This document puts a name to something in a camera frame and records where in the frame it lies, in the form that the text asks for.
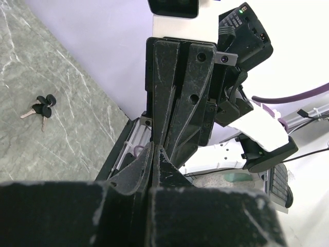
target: white wall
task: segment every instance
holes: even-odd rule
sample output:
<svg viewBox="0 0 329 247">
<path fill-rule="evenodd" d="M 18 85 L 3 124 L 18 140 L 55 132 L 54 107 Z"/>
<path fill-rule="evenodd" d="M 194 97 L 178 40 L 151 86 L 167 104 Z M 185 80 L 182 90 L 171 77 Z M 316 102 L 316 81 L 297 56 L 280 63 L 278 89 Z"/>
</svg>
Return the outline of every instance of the white wall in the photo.
<svg viewBox="0 0 329 247">
<path fill-rule="evenodd" d="M 293 134 L 299 156 L 328 147 L 329 122 L 313 123 Z M 329 151 L 286 163 L 294 204 L 279 213 L 289 246 L 329 246 Z"/>
</svg>

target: purple cable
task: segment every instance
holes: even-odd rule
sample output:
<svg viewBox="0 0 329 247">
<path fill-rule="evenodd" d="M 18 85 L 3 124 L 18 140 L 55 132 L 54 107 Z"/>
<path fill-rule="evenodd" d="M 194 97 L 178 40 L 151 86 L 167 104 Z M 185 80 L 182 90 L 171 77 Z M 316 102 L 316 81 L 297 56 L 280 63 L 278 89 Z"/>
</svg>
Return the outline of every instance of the purple cable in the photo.
<svg viewBox="0 0 329 247">
<path fill-rule="evenodd" d="M 271 115 L 271 117 L 275 117 L 275 113 L 274 111 L 272 111 L 272 109 L 270 107 L 268 107 L 265 104 L 261 104 L 259 102 L 255 102 L 257 105 L 259 105 L 260 107 L 262 107 L 266 112 L 268 112 L 269 115 Z M 283 118 L 279 118 L 278 121 L 280 122 L 280 124 L 282 124 L 282 126 L 284 127 L 285 131 L 288 132 L 289 128 L 288 128 L 288 124 L 287 122 L 283 119 Z"/>
<path fill-rule="evenodd" d="M 267 98 L 252 96 L 251 99 L 254 101 L 257 101 L 259 103 L 264 103 L 264 104 L 285 104 L 285 103 L 296 102 L 296 101 L 303 100 L 303 99 L 308 99 L 313 96 L 323 94 L 327 91 L 329 91 L 329 83 L 327 83 L 323 86 L 317 87 L 316 89 L 312 89 L 310 91 L 307 91 L 307 92 L 304 92 L 301 94 L 297 94 L 297 95 L 293 95 L 293 96 L 289 96 L 289 97 L 283 97 L 283 98 L 277 98 L 277 99 L 267 99 Z"/>
<path fill-rule="evenodd" d="M 139 148 L 144 148 L 144 146 L 142 145 L 137 145 L 136 147 L 134 147 L 134 157 L 137 158 L 137 149 Z"/>
</svg>

